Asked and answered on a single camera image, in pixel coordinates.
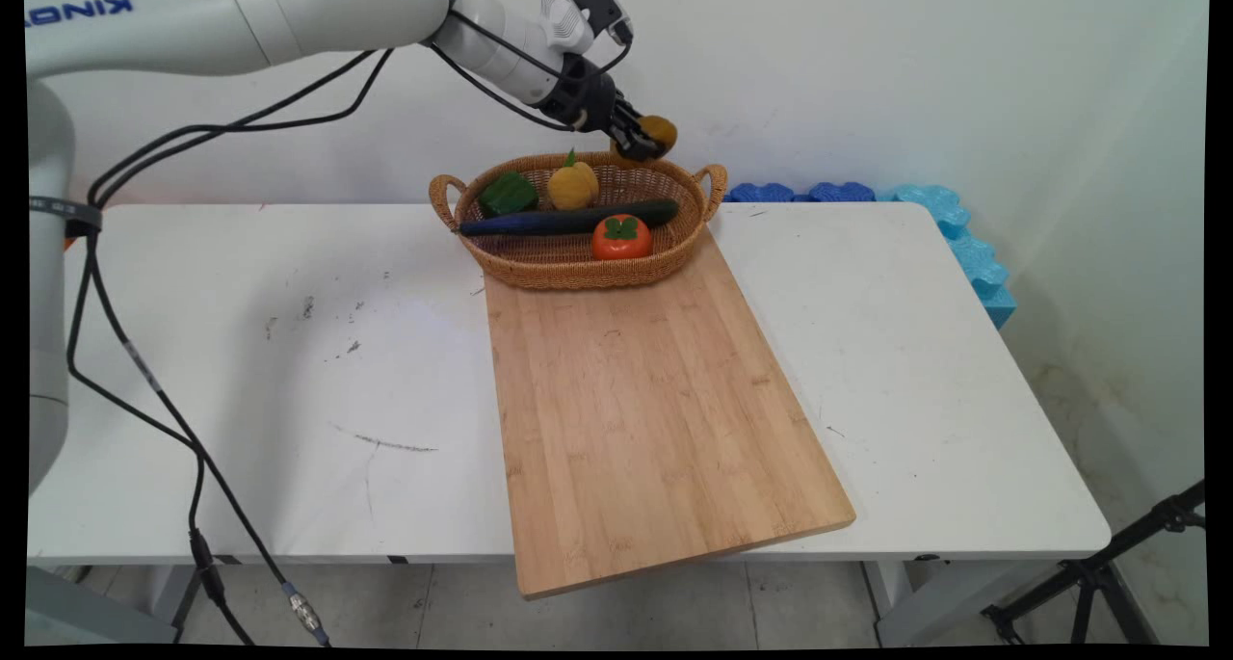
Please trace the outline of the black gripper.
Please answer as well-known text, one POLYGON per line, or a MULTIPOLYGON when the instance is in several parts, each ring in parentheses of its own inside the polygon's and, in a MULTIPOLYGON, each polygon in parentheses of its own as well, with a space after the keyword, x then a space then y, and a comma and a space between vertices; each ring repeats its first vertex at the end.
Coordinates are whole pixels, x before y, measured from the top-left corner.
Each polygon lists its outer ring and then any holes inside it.
POLYGON ((581 56, 563 56, 554 89, 538 102, 547 118, 578 132, 603 132, 612 152, 624 162, 652 162, 658 144, 667 146, 667 120, 636 112, 608 73, 581 56))

